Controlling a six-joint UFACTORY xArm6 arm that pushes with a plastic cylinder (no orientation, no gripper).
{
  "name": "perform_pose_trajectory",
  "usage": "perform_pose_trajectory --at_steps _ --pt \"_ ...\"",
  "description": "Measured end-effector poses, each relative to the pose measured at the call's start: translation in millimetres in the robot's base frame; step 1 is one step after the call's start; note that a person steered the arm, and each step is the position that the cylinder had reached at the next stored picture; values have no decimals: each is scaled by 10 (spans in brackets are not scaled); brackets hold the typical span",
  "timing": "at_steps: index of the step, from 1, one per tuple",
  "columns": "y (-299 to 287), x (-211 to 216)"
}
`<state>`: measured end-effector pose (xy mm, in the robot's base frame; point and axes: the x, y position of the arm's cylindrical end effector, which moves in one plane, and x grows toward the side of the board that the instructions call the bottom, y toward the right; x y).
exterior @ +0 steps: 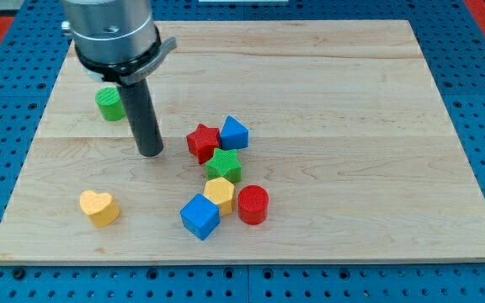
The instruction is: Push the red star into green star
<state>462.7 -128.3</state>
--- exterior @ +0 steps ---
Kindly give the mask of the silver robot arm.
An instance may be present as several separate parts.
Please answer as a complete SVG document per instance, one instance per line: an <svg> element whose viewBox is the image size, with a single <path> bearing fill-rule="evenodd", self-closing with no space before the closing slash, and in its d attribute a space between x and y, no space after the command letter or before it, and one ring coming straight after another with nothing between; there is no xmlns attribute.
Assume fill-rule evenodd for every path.
<svg viewBox="0 0 485 303"><path fill-rule="evenodd" d="M131 86L145 80L174 51L161 39L149 0L61 0L61 27L74 39L79 61L104 82Z"/></svg>

